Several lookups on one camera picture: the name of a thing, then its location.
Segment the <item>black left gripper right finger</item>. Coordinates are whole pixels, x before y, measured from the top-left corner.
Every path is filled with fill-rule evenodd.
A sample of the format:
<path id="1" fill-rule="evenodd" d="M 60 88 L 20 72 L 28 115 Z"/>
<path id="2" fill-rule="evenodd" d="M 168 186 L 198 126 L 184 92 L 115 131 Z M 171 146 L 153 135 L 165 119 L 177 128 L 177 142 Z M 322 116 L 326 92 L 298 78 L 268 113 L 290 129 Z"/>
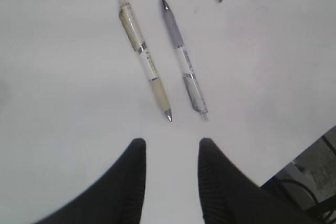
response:
<path id="1" fill-rule="evenodd" d="M 314 223 L 255 185 L 210 138 L 200 140 L 198 191 L 205 223 Z"/>

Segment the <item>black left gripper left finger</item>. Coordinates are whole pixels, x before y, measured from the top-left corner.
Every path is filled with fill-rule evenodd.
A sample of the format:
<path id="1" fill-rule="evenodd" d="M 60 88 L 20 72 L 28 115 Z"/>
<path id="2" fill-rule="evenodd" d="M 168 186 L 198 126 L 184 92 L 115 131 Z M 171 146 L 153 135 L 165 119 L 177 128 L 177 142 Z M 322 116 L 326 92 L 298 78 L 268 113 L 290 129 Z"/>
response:
<path id="1" fill-rule="evenodd" d="M 146 183 L 146 142 L 131 141 L 87 190 L 39 223 L 140 223 Z"/>

